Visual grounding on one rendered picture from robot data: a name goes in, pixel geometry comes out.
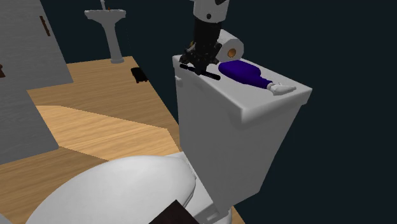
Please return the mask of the dark brown block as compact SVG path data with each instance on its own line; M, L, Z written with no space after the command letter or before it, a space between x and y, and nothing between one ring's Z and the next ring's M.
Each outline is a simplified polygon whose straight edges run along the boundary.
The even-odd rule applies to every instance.
M199 222L175 200L149 224L199 224Z

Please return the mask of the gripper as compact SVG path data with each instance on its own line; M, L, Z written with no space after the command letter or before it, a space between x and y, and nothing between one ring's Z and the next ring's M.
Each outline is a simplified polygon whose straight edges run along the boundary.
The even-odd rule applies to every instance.
M179 61L198 67L198 74L206 71L209 64L217 64L216 58L222 44L217 43L221 30L221 22L210 23L195 18L193 37L194 43L185 48Z

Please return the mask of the grey wooden panel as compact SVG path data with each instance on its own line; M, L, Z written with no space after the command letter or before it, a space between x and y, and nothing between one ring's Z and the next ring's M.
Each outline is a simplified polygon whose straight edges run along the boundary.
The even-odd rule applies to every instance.
M0 78L0 165L58 148L26 89Z

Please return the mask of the small black floor object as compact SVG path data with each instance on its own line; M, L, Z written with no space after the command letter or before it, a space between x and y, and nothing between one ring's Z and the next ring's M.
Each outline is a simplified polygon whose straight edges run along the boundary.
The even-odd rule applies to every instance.
M140 67L133 67L130 69L136 83L147 82L148 78Z

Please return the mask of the purple spray bottle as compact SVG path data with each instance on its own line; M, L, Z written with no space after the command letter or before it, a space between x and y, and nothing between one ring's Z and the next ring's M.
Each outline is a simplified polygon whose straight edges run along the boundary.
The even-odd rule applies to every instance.
M245 85L250 85L262 89L267 89L273 95L284 95L296 90L296 87L274 83L271 80L261 77L258 67L242 60L222 62L218 70L225 76Z

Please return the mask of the white toilet paper roll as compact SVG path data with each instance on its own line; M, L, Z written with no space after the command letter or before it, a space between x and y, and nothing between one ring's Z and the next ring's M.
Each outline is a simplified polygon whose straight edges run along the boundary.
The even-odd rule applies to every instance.
M224 29L220 30L217 42L221 45L216 55L216 59L219 62L240 60L244 54L243 42Z

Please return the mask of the white pedestal sink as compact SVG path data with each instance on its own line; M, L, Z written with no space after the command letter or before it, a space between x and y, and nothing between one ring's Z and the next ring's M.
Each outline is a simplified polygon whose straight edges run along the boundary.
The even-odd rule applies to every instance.
M108 42L110 61L112 64L121 64L124 62L124 58L118 44L115 26L117 22L126 17L127 12L121 9L112 10L106 6L106 0L99 1L101 3L100 10L85 10L84 14L89 20L102 25Z

